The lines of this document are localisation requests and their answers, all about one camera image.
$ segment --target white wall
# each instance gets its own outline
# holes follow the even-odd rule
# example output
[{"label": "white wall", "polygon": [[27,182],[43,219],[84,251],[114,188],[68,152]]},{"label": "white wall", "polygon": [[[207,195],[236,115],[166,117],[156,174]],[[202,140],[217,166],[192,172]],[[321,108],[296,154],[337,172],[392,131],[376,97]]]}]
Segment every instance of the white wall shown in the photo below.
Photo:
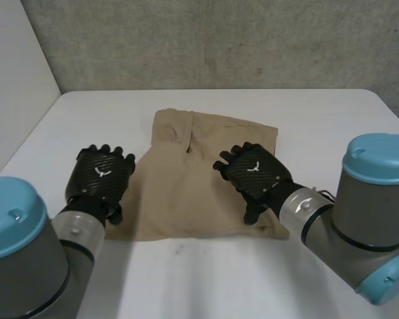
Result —
[{"label": "white wall", "polygon": [[60,95],[21,2],[0,0],[0,170]]}]

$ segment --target light blue cap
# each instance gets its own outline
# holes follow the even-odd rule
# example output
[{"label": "light blue cap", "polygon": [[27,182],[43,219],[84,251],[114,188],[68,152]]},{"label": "light blue cap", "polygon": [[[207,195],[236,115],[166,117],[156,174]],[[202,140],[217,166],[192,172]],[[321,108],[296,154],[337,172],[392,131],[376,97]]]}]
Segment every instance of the light blue cap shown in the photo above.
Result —
[{"label": "light blue cap", "polygon": [[0,177],[0,258],[28,245],[47,220],[46,206],[22,179]]},{"label": "light blue cap", "polygon": [[399,294],[399,255],[366,277],[354,291],[375,305],[396,297]]},{"label": "light blue cap", "polygon": [[343,170],[365,183],[399,185],[399,135],[365,134],[353,139]]}]

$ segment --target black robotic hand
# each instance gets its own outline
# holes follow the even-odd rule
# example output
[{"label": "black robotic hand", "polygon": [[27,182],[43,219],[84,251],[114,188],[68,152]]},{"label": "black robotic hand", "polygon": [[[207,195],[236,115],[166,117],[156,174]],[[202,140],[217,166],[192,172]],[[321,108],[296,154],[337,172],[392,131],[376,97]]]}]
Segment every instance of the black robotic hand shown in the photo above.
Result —
[{"label": "black robotic hand", "polygon": [[107,218],[112,224],[121,223],[122,212],[118,202],[135,169],[134,155],[128,154],[124,158],[122,152],[119,146],[111,152],[106,144],[99,150],[91,145],[80,151],[66,186],[68,205],[65,210],[88,206],[87,209],[97,211],[95,215],[100,219]]},{"label": "black robotic hand", "polygon": [[222,178],[230,181],[247,202],[244,223],[252,225],[268,207],[271,188],[280,181],[292,181],[285,166],[260,144],[245,142],[243,147],[235,145],[220,157],[228,162],[214,163]]}]

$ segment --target fabric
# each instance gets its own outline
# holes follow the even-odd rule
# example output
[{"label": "fabric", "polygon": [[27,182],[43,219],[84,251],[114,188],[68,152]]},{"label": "fabric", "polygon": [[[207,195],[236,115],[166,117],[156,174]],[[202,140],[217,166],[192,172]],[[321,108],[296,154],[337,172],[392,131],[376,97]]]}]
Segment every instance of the fabric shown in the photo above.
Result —
[{"label": "fabric", "polygon": [[136,164],[120,205],[123,222],[107,224],[106,238],[153,241],[175,237],[251,235],[288,239],[268,209],[244,225],[245,201],[213,170],[219,153],[248,141],[274,153],[277,129],[196,112],[160,110],[152,147]]}]

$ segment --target table surface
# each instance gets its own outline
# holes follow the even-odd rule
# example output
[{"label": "table surface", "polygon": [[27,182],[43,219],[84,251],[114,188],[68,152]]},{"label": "table surface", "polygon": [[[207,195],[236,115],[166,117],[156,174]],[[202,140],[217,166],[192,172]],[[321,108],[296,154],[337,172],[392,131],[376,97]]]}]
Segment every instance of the table surface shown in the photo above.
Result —
[{"label": "table surface", "polygon": [[[366,90],[163,90],[61,96],[0,175],[31,182],[54,217],[81,148],[122,146],[139,159],[157,110],[175,108],[279,129],[277,157],[297,183],[336,193],[354,137],[399,134]],[[78,318],[399,318],[399,297],[375,307],[295,239],[106,241]]]}]

